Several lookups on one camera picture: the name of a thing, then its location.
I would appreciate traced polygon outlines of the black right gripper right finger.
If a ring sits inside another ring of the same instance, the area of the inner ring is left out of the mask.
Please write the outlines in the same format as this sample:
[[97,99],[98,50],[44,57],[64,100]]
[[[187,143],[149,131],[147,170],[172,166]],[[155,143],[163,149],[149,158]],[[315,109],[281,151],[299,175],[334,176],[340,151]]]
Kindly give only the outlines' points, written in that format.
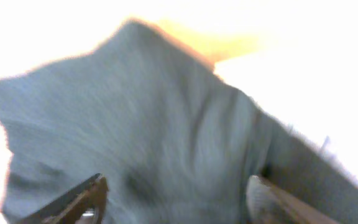
[[339,224],[263,177],[249,178],[246,204],[256,224]]

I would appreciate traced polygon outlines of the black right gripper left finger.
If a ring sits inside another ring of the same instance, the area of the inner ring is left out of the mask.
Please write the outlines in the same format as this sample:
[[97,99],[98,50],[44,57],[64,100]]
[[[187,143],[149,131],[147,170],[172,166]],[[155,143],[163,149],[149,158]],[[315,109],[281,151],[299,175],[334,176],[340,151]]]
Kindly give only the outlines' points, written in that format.
[[108,191],[105,176],[95,174],[17,224],[101,224]]

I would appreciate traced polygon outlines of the black t-shirt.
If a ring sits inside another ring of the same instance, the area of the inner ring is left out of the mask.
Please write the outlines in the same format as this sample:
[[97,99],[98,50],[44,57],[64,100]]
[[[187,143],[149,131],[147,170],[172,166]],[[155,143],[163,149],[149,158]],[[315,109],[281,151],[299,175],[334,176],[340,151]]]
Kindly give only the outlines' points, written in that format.
[[240,90],[130,21],[94,53],[0,80],[13,223],[95,173],[105,223],[246,223],[249,177],[341,223],[358,189]]

